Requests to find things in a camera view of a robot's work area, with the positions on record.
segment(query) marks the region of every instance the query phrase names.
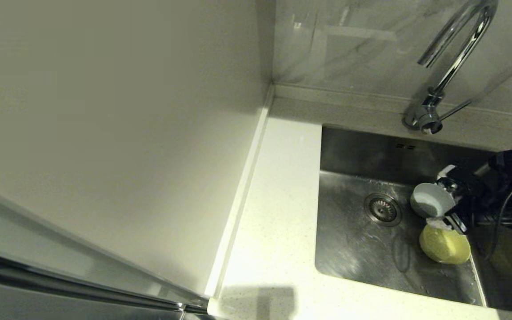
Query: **countertop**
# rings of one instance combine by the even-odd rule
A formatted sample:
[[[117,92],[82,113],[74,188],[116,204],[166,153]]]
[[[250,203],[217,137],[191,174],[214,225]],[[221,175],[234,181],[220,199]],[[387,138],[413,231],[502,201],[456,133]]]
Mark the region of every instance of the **countertop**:
[[[361,112],[372,116],[341,116]],[[395,134],[412,134],[397,131],[401,130],[398,113],[274,101],[221,293],[211,299],[209,314],[228,320],[512,319],[512,312],[400,292],[316,270],[321,124],[359,130],[376,124],[372,131],[391,133],[394,124],[384,125],[390,119],[398,121]],[[453,140],[459,134],[463,132],[442,137]],[[502,136],[508,140],[488,143],[477,136],[463,144],[485,148],[512,144],[511,133]]]

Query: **faucet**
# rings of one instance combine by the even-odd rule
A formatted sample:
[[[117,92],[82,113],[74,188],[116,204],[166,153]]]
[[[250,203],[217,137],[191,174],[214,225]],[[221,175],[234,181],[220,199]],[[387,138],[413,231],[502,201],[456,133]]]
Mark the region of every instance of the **faucet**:
[[[461,47],[457,57],[453,60],[452,65],[443,75],[437,86],[428,88],[428,96],[423,103],[410,109],[403,119],[404,125],[413,130],[421,130],[422,133],[425,134],[435,134],[442,129],[443,125],[441,122],[445,120],[445,118],[472,103],[472,100],[464,101],[442,116],[439,116],[436,110],[444,97],[445,87],[447,87],[453,76],[459,71],[461,65],[467,60],[491,24],[497,6],[498,0],[468,0],[468,2],[450,18],[439,34],[437,34],[436,38],[418,60],[418,64],[427,68],[432,67],[453,38],[455,38],[473,16],[479,13],[479,17],[471,34],[465,41],[463,47]]]

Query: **marble wall tile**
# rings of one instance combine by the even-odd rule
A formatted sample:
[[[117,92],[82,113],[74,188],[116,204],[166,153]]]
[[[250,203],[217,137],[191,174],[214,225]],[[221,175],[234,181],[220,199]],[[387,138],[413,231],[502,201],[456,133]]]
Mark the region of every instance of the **marble wall tile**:
[[[315,88],[421,98],[473,24],[430,69],[416,63],[465,0],[278,0],[274,80]],[[444,101],[512,113],[512,0],[500,0],[487,34]]]

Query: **stainless steel sink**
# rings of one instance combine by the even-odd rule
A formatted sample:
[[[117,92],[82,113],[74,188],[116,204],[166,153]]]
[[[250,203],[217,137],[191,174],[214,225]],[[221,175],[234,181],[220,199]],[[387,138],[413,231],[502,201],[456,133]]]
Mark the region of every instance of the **stainless steel sink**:
[[[447,300],[512,310],[512,232],[496,256],[478,253],[489,229],[469,237],[463,265],[421,250],[425,225],[408,204],[414,187],[448,164],[477,170],[492,152],[323,127],[315,265],[326,275]]]

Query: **drain strainer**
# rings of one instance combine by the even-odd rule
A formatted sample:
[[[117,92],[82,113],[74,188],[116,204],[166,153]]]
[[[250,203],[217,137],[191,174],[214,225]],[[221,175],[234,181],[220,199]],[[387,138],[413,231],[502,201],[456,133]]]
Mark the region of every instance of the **drain strainer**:
[[[372,221],[392,227],[402,218],[400,206],[394,198],[385,194],[370,194],[364,200],[364,212]]]

